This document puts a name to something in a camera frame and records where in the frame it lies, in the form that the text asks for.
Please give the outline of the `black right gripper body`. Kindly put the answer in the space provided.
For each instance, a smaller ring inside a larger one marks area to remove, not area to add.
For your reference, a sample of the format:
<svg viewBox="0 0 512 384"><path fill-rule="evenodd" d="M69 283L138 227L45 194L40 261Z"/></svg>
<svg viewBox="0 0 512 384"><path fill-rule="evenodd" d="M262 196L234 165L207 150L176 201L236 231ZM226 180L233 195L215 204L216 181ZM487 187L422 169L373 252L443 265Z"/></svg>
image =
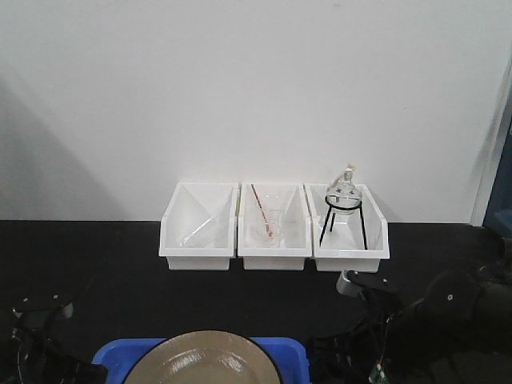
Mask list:
<svg viewBox="0 0 512 384"><path fill-rule="evenodd" d="M355 297L365 314L341 333L313 337L306 344L312 383L389 383L388 331L402 312L398 289L387 278L348 275L359 288Z"/></svg>

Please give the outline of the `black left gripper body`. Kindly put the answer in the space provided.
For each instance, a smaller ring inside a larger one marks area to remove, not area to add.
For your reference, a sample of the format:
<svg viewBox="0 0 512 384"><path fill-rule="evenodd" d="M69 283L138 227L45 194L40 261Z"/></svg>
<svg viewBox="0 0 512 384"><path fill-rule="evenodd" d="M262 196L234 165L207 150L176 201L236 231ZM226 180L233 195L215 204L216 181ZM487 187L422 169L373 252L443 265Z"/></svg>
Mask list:
<svg viewBox="0 0 512 384"><path fill-rule="evenodd" d="M1 313L2 383L106 382L107 368L68 354L51 335L69 302L69 294L25 296Z"/></svg>

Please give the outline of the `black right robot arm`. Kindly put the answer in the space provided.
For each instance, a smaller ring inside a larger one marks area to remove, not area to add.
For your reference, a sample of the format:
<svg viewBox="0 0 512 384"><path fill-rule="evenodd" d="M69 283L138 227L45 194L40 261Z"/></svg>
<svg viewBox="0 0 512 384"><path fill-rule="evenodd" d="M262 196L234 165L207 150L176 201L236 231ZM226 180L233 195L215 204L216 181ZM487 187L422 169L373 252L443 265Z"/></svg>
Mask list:
<svg viewBox="0 0 512 384"><path fill-rule="evenodd" d="M339 334L308 341L313 383L402 383L445 359L455 381L464 381L453 356L467 351L511 354L511 239L502 256L470 274L446 270L409 306L385 278L344 270L338 292L360 300L364 317Z"/></svg>

